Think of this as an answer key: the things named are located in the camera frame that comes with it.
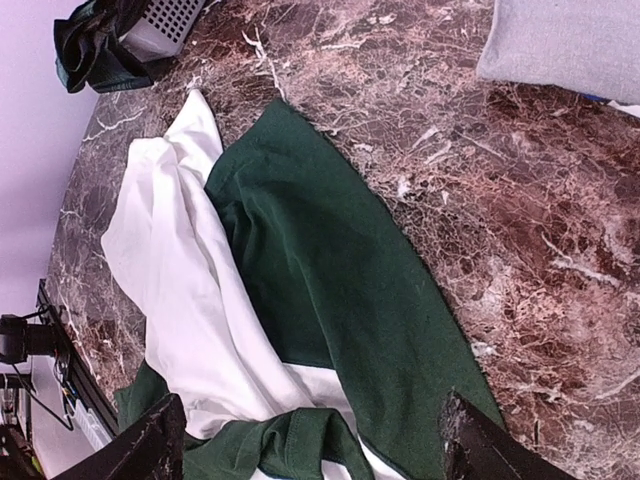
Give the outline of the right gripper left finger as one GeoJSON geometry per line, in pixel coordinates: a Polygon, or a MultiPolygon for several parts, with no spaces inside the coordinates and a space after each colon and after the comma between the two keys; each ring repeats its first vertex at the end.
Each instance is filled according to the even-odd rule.
{"type": "Polygon", "coordinates": [[[114,441],[55,480],[181,480],[185,426],[179,396],[167,394],[114,441]]]}

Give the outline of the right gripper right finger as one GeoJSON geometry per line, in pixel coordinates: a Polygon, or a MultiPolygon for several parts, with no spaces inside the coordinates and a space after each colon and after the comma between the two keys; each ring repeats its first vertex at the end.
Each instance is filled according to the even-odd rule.
{"type": "Polygon", "coordinates": [[[514,440],[476,406],[449,394],[439,419],[447,479],[572,480],[514,440]]]}

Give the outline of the white and green raglan shirt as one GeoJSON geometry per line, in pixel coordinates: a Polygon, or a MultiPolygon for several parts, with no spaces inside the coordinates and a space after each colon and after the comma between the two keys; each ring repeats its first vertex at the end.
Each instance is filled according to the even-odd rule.
{"type": "Polygon", "coordinates": [[[131,143],[101,245],[146,319],[120,423],[179,396],[188,479],[440,479],[451,393],[502,422],[384,204],[280,100],[224,146],[191,92],[131,143]]]}

